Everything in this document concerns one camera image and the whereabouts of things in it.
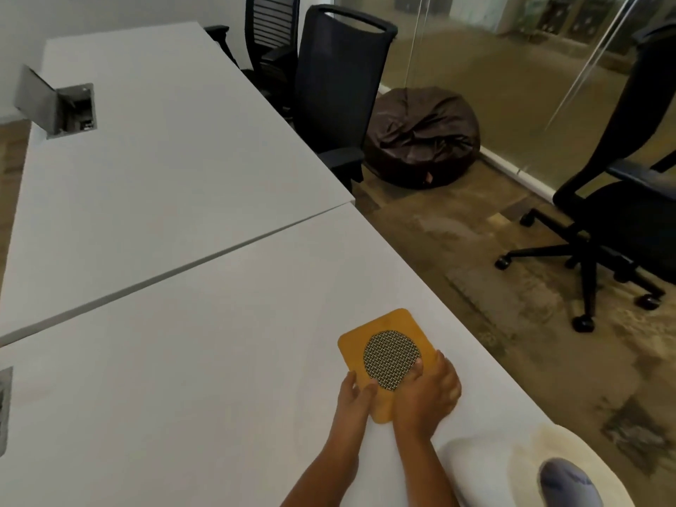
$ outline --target chair backrest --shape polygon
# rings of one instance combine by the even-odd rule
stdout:
[[[634,35],[637,58],[594,154],[554,195],[565,206],[575,192],[608,165],[638,151],[660,126],[676,93],[676,20]]]
[[[244,39],[254,71],[261,71],[260,57],[282,46],[298,46],[300,0],[247,0]]]
[[[372,31],[345,20],[359,21]],[[295,76],[293,121],[315,152],[362,146],[396,35],[393,24],[349,8],[309,8]]]

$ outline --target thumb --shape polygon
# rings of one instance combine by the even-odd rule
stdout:
[[[411,381],[415,381],[418,377],[422,375],[423,371],[423,361],[420,358],[417,358],[415,362],[413,363],[413,366],[411,366],[410,370],[406,373],[406,375],[403,376],[403,379],[401,379],[402,383],[410,383]]]
[[[365,386],[359,392],[359,396],[357,397],[357,400],[355,400],[355,403],[357,403],[359,407],[363,408],[365,411],[368,411],[371,407],[373,399],[376,398],[377,394],[378,394],[378,381],[376,381],[375,379],[371,379],[371,381],[367,384],[367,386]]]

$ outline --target brown bean bag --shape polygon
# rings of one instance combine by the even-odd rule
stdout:
[[[364,141],[366,166],[406,188],[448,185],[478,158],[477,117],[457,93],[396,88],[377,98]]]

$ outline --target forearm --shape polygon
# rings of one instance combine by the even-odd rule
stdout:
[[[338,507],[348,490],[353,469],[324,449],[308,467],[281,507]]]
[[[429,441],[408,435],[397,438],[406,475],[409,507],[458,507],[453,486]]]

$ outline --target left hand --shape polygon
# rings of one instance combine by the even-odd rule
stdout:
[[[340,387],[338,406],[333,417],[331,432],[323,452],[342,466],[347,467],[352,478],[359,465],[359,449],[367,429],[368,413],[378,392],[375,379],[359,391],[355,384],[357,374],[348,372]]]

